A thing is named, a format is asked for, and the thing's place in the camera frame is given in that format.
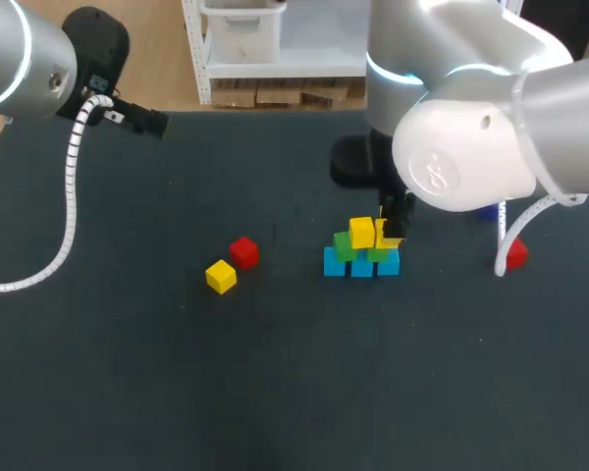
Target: stacked cubes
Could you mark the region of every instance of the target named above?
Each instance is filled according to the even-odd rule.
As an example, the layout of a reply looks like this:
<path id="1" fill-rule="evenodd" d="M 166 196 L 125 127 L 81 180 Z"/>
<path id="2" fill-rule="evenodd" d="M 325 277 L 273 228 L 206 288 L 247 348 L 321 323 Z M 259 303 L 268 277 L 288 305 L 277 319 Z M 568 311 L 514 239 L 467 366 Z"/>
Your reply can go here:
<path id="1" fill-rule="evenodd" d="M 371 278 L 377 265 L 378 276 L 400 273 L 400 238 L 384 238 L 385 219 L 373 223 L 371 218 L 349 220 L 349 231 L 334 234 L 334 246 L 325 247 L 324 274 L 353 278 Z"/>

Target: red cube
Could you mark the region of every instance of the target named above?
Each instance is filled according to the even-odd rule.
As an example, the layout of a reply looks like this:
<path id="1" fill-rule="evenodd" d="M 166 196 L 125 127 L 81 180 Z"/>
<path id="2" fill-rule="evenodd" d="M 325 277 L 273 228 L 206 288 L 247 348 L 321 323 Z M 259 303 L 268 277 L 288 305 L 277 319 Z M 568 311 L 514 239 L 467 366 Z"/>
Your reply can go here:
<path id="1" fill-rule="evenodd" d="M 251 268 L 259 262 L 257 245 L 248 237 L 241 237 L 229 246 L 232 260 L 242 269 Z"/>
<path id="2" fill-rule="evenodd" d="M 510 246 L 509 255 L 507 256 L 507 268 L 514 270 L 522 267 L 528 259 L 528 253 L 530 252 L 521 239 L 516 238 Z"/>

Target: white coiled cable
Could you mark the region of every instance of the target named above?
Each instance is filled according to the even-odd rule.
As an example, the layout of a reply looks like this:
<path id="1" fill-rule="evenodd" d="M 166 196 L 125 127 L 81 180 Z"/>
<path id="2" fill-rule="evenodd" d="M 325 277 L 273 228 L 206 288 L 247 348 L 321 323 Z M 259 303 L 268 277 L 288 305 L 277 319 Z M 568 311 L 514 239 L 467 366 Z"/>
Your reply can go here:
<path id="1" fill-rule="evenodd" d="M 89 119 L 89 114 L 98 106 L 112 108 L 114 103 L 111 98 L 105 95 L 92 96 L 80 108 L 79 115 L 72 128 L 66 157 L 66 230 L 59 253 L 46 268 L 36 275 L 18 282 L 1 284 L 0 292 L 17 291 L 37 285 L 59 270 L 59 267 L 68 258 L 77 231 L 77 161 L 79 160 L 80 140 L 85 129 L 85 123 Z"/>
<path id="2" fill-rule="evenodd" d="M 532 137 L 526 128 L 525 120 L 523 118 L 523 86 L 527 77 L 528 72 L 520 74 L 512 88 L 512 125 L 515 128 L 519 148 L 528 167 L 533 171 L 537 181 L 548 192 L 548 196 L 543 197 L 521 213 L 521 216 L 519 216 L 512 224 L 504 239 L 499 243 L 498 256 L 495 261 L 495 274 L 498 277 L 502 277 L 507 270 L 507 256 L 509 255 L 512 243 L 530 221 L 555 204 L 576 206 L 587 200 L 586 194 L 564 194 L 548 172 L 548 169 L 546 169 L 543 160 L 541 160 L 541 157 L 539 156 L 539 152 L 532 141 Z"/>

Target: white storage bin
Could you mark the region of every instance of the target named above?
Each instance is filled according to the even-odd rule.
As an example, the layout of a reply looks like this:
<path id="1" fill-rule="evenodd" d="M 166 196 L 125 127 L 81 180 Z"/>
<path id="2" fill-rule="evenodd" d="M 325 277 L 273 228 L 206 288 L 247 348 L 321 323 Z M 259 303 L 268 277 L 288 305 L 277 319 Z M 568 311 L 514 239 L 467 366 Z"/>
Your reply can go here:
<path id="1" fill-rule="evenodd" d="M 274 0 L 201 0 L 212 33 L 211 54 L 224 64 L 279 61 L 285 10 L 286 2 Z"/>

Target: wooden floor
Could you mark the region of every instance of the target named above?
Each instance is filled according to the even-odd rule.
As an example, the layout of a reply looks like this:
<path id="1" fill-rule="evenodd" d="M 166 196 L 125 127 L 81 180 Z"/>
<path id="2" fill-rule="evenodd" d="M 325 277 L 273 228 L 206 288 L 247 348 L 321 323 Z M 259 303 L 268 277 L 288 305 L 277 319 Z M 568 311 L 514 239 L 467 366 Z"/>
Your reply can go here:
<path id="1" fill-rule="evenodd" d="M 120 20 L 131 54 L 118 89 L 123 99 L 165 111 L 200 109 L 181 0 L 20 0 L 60 25 L 74 9 L 94 6 Z"/>

